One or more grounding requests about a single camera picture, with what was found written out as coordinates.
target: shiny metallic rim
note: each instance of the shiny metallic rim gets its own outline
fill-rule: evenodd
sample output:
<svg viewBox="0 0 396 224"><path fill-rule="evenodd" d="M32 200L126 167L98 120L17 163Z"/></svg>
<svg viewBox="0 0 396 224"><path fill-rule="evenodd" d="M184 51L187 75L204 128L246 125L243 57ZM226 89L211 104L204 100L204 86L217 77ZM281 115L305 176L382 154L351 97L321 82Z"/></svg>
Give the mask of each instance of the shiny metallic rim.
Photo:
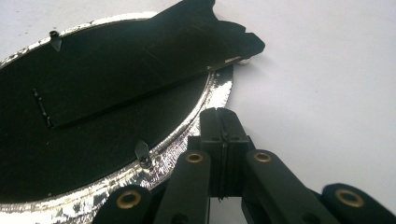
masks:
<svg viewBox="0 0 396 224"><path fill-rule="evenodd" d="M141 21L156 15L155 12L130 13L97 21L91 21L60 32L60 36L93 26L116 21ZM5 58L0 68L13 62L23 54L50 42L44 38ZM142 169L134 161L117 172L96 182L66 194L48 197L32 203L0 203L0 220L2 223L91 223L100 206L109 194L126 185L140 185L153 189L166 180L176 164L178 156L187 148L187 138L199 135L199 113L210 107L224 107L233 85L233 76L225 78L221 74L211 73L197 105L186 119L158 146L150 151L152 167Z"/></svg>

